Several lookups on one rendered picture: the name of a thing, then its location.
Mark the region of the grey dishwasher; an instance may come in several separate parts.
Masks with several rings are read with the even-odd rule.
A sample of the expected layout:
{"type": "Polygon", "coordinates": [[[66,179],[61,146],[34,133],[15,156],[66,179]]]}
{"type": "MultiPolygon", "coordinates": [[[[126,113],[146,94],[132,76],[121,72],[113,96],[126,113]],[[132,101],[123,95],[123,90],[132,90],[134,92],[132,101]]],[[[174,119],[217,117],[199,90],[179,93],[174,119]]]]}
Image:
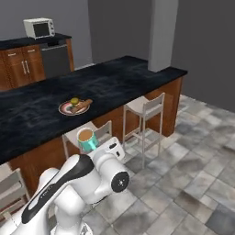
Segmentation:
{"type": "Polygon", "coordinates": [[[46,78],[65,75],[71,71],[64,40],[41,44],[40,52],[46,78]]]}

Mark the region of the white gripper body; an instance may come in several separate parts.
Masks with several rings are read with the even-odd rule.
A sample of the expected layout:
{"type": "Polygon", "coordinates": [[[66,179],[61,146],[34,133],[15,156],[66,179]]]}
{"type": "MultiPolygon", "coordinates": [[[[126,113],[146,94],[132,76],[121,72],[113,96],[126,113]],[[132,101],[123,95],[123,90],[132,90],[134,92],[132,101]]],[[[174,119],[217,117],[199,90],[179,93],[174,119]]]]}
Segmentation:
{"type": "Polygon", "coordinates": [[[99,151],[102,151],[105,148],[106,148],[106,145],[105,145],[105,143],[103,143],[102,145],[99,145],[94,150],[91,147],[89,147],[87,150],[82,149],[82,154],[87,154],[90,157],[94,157],[99,151]]]}

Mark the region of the brown sausage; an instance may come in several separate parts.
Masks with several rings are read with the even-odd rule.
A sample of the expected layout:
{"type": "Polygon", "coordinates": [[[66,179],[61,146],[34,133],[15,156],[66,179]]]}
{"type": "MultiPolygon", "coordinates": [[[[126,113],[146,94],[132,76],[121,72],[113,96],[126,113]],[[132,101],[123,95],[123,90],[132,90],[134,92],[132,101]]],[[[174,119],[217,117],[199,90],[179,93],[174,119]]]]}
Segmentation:
{"type": "Polygon", "coordinates": [[[78,110],[80,110],[80,109],[82,109],[82,108],[84,108],[84,107],[87,107],[87,106],[91,105],[92,103],[93,103],[93,100],[92,100],[92,99],[87,99],[87,100],[85,100],[85,101],[83,101],[83,102],[80,102],[77,106],[73,107],[73,108],[71,109],[71,111],[72,111],[73,113],[75,113],[75,112],[77,112],[78,110]]]}

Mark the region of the brown wooden counter base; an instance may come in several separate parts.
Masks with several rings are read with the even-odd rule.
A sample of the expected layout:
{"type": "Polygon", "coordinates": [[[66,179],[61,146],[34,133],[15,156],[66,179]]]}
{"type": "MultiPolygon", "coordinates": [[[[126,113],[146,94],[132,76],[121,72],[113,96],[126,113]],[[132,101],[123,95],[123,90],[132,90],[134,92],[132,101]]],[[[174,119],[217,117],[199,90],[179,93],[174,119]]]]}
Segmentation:
{"type": "MultiPolygon", "coordinates": [[[[165,93],[163,105],[162,134],[168,137],[173,134],[175,119],[178,110],[179,97],[181,94],[183,78],[179,77],[160,88],[146,94],[149,100],[165,93]]],[[[119,140],[122,140],[123,132],[123,107],[114,109],[93,120],[93,124],[100,128],[104,124],[112,121],[112,133],[119,140]]],[[[56,138],[32,151],[28,151],[8,162],[12,170],[19,168],[25,181],[28,193],[32,196],[37,190],[40,175],[48,168],[60,169],[65,162],[62,138],[56,138]]]]}

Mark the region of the round breakfast plate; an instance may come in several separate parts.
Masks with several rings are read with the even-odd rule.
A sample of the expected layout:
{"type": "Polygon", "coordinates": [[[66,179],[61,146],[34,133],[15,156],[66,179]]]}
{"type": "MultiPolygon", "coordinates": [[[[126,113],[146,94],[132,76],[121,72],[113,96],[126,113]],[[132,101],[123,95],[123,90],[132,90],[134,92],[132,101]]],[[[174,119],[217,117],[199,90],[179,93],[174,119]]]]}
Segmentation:
{"type": "Polygon", "coordinates": [[[85,113],[90,108],[90,106],[83,107],[82,109],[76,111],[75,113],[72,112],[72,108],[73,105],[69,101],[66,101],[60,104],[58,110],[61,114],[65,116],[77,116],[85,113]]]}

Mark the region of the white microwave oven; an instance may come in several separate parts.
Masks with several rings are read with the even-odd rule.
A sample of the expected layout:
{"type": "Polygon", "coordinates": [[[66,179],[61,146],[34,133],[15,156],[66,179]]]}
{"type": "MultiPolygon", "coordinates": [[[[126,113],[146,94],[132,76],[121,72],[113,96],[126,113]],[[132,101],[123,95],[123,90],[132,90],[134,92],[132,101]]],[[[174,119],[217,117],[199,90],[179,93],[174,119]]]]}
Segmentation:
{"type": "Polygon", "coordinates": [[[50,18],[24,19],[23,23],[29,38],[42,39],[55,36],[53,21],[50,18]]]}

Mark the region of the teal mug of coffee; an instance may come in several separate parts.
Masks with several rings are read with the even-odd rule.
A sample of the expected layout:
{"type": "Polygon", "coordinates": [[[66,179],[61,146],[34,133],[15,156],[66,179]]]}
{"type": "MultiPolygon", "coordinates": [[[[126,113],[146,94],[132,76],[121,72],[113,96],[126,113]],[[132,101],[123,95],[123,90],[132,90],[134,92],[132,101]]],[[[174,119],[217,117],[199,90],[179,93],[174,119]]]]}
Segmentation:
{"type": "Polygon", "coordinates": [[[79,148],[82,152],[93,151],[97,148],[98,140],[90,128],[82,128],[77,132],[79,148]]]}

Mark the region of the brown wooden cupboard run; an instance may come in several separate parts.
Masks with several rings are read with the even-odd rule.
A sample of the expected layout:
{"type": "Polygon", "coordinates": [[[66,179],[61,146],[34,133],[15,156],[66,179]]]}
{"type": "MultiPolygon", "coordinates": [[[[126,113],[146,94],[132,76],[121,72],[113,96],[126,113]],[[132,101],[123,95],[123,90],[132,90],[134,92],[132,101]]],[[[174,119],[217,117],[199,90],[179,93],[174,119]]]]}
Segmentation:
{"type": "Polygon", "coordinates": [[[71,72],[74,70],[72,37],[57,33],[44,39],[9,39],[0,41],[0,92],[39,82],[46,78],[40,45],[64,40],[71,72]]]}

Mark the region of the white stool with backrest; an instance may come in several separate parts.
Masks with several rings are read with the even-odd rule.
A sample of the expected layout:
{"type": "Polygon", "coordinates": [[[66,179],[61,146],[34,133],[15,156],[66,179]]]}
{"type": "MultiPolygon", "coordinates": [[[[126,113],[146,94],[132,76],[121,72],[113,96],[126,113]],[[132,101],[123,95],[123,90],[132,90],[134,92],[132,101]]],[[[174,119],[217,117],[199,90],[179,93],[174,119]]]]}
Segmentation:
{"type": "Polygon", "coordinates": [[[158,151],[161,150],[164,98],[165,93],[161,93],[152,100],[147,99],[145,96],[140,96],[137,99],[128,102],[123,107],[122,145],[125,145],[126,139],[130,137],[135,137],[139,140],[141,143],[142,167],[145,167],[145,152],[147,150],[155,144],[158,145],[158,151]],[[130,133],[126,133],[128,111],[139,117],[139,126],[130,133]],[[154,141],[150,141],[147,140],[145,136],[146,122],[157,115],[160,116],[158,138],[154,141]]]}
{"type": "Polygon", "coordinates": [[[29,200],[29,193],[19,168],[12,171],[0,165],[0,228],[29,200]]]}
{"type": "Polygon", "coordinates": [[[103,144],[107,140],[110,140],[112,138],[112,121],[109,120],[106,124],[104,124],[102,127],[97,128],[92,121],[85,123],[84,125],[73,129],[65,134],[62,135],[62,143],[63,143],[63,149],[64,149],[64,154],[66,158],[69,158],[69,152],[67,148],[67,143],[70,142],[75,148],[81,149],[81,146],[77,140],[77,133],[79,132],[80,129],[83,128],[90,128],[99,144],[103,144]]]}

